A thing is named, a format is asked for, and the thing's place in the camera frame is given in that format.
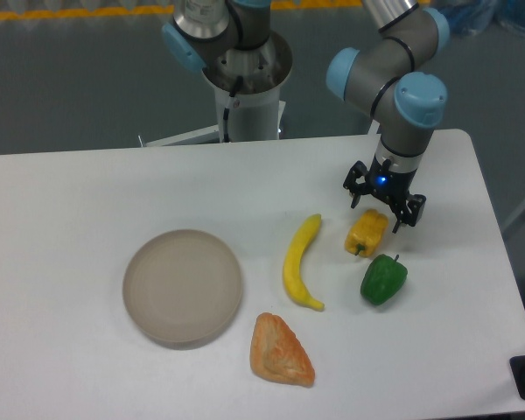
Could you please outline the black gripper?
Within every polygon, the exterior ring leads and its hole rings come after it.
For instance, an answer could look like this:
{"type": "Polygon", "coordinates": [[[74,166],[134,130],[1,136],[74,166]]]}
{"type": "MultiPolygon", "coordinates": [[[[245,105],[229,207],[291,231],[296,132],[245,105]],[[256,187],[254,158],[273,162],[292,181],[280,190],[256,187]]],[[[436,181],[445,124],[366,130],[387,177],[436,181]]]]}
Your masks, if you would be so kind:
{"type": "Polygon", "coordinates": [[[372,194],[383,202],[387,197],[392,203],[389,207],[396,221],[392,233],[396,234],[401,225],[414,227],[424,212],[426,197],[410,194],[410,185],[416,172],[392,172],[385,170],[378,161],[374,161],[368,171],[365,164],[357,161],[348,171],[343,188],[352,197],[351,208],[356,208],[362,196],[372,194]]]}

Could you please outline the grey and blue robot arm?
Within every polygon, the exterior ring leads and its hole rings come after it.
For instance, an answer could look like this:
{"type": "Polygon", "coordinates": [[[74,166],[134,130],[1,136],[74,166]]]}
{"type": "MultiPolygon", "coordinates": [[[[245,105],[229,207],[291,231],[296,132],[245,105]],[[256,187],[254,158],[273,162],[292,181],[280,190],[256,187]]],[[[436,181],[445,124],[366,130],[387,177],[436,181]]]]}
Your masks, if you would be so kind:
{"type": "MultiPolygon", "coordinates": [[[[415,1],[367,1],[365,8],[380,42],[341,50],[325,76],[336,97],[381,130],[372,162],[355,163],[344,187],[353,202],[373,196],[397,225],[415,226],[426,198],[410,185],[447,102],[445,84],[420,66],[444,48],[450,28],[440,12],[415,1]]],[[[178,1],[161,33],[173,57],[213,88],[223,143],[277,138],[280,89],[293,59],[270,27],[269,2],[178,1]]]]}

